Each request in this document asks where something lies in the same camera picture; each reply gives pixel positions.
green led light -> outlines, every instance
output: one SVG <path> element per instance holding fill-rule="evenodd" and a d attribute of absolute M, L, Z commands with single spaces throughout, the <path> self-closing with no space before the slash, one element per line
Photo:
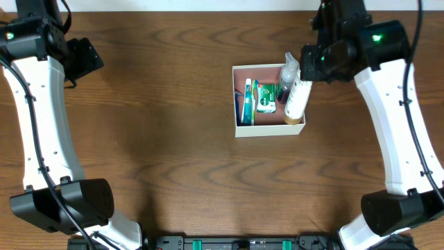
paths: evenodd
<path fill-rule="evenodd" d="M 6 33 L 6 39 L 11 40 L 14 38 L 14 33 L 8 32 Z"/>
<path fill-rule="evenodd" d="M 382 39 L 382 35 L 372 35 L 373 41 L 379 42 Z"/>

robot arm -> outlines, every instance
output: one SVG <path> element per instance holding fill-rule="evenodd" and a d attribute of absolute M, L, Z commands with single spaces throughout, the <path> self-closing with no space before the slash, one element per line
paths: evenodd
<path fill-rule="evenodd" d="M 338 232 L 343 248 L 369 249 L 393 234 L 443 214 L 441 202 L 422 168 L 403 106 L 409 43 L 399 22 L 372 24 L 363 1 L 322 1 L 312 27 L 318 30 L 318 44 L 302 48 L 301 78 L 329 83 L 354 79 L 370 110 L 382 150 L 386 190 L 364 195 L 362 214 Z M 418 105 L 413 66 L 407 87 L 407 105 L 425 161 L 436 186 L 441 188 L 444 171 Z"/>
<path fill-rule="evenodd" d="M 55 0 L 17 0 L 17 10 L 19 19 L 0 28 L 0 56 L 32 94 L 40 151 L 52 186 L 60 188 L 57 195 L 87 234 L 100 235 L 97 242 L 110 249 L 140 248 L 140 225 L 114 211 L 106 180 L 85 180 L 69 133 L 64 82 L 75 83 L 102 67 L 99 55 L 86 38 L 65 42 L 67 26 L 61 23 Z M 25 193 L 10 198 L 11 210 L 50 233 L 77 233 L 68 214 L 51 198 L 40 171 L 26 93 L 12 72 L 5 68 L 4 74 L 15 98 L 25 155 Z"/>

wood grain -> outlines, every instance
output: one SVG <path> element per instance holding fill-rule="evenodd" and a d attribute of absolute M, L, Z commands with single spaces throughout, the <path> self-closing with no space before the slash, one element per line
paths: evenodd
<path fill-rule="evenodd" d="M 282 63 L 316 41 L 313 12 L 74 13 L 69 38 L 88 37 L 105 67 L 65 99 L 88 178 L 106 178 L 117 209 L 152 233 L 293 235 L 333 232 L 384 189 L 367 107 L 352 83 L 318 83 L 299 136 L 234 138 L 233 65 Z M 400 19 L 412 35 L 414 12 Z M 444 16 L 426 12 L 416 83 L 444 159 Z M 0 78 L 0 248 L 65 249 L 68 236 L 16 218 L 24 156 L 12 93 Z M 443 249 L 442 219 L 411 234 Z"/>

green package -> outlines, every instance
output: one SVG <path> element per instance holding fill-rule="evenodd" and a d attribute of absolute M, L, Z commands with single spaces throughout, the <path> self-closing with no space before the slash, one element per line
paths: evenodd
<path fill-rule="evenodd" d="M 275 86 L 273 84 L 257 84 L 257 111 L 259 113 L 276 112 Z"/>

cardboard box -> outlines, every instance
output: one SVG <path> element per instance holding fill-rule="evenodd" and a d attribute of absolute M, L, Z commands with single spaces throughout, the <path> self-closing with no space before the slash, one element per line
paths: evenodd
<path fill-rule="evenodd" d="M 284 66 L 284 64 L 234 66 L 232 69 L 233 104 L 236 102 L 234 91 L 237 90 L 244 94 L 247 78 L 258 80 L 259 84 L 278 84 L 282 66 Z M 239 97 L 238 102 L 238 112 L 239 115 L 241 115 L 244 97 Z M 277 103 L 277 110 L 275 113 L 267 114 L 256 111 L 254 126 L 237 126 L 236 105 L 234 105 L 234 125 L 236 126 L 235 136 L 240 138 L 272 135 L 298 135 L 305 126 L 305 115 L 302 117 L 299 124 L 288 125 L 284 122 L 284 109 L 285 105 Z"/>

